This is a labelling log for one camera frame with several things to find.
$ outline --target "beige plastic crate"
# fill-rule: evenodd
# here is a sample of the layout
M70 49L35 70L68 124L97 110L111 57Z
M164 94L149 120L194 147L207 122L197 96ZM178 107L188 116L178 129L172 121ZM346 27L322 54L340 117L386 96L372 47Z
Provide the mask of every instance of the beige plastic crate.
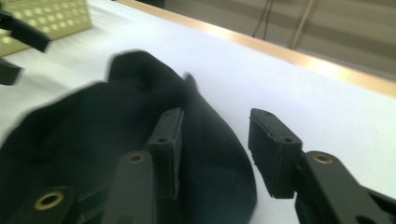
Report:
M3 9L55 40L92 27L86 0L0 0ZM0 29L0 57L30 48Z

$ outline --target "white table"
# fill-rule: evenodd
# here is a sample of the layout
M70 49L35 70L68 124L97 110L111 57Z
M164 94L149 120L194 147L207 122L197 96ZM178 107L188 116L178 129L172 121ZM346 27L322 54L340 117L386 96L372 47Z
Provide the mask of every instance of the white table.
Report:
M396 198L394 96L109 0L89 4L91 30L54 41L47 54L28 49L6 57L25 71L18 85L0 86L1 142L27 111L104 80L111 55L144 49L178 74L192 73L245 148L250 109L264 109L304 141L304 151L337 156L362 185ZM255 175L259 202L251 223L298 223L294 201L269 198L256 168Z

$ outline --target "black cloth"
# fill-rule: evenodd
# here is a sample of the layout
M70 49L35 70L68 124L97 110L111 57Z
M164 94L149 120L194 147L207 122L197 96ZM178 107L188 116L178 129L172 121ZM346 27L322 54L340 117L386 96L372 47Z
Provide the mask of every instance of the black cloth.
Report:
M0 150L0 223L35 190L83 193L107 181L118 158L142 149L161 113L176 107L185 113L179 213L159 211L159 223L248 223L256 185L245 150L192 77L144 51L116 56L107 82L31 112L9 135Z

